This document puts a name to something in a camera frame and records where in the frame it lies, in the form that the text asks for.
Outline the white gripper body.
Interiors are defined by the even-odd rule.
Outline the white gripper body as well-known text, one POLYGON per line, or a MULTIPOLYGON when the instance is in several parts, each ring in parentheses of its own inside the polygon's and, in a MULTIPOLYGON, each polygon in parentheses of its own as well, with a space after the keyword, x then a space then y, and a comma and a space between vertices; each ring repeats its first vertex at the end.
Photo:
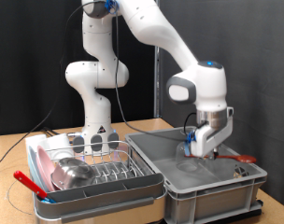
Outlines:
POLYGON ((191 141, 191 154, 196 157, 204 157, 215 147, 227 139, 233 131, 233 118, 229 117, 227 124, 219 131, 215 131, 209 125, 195 132, 195 140, 191 141))

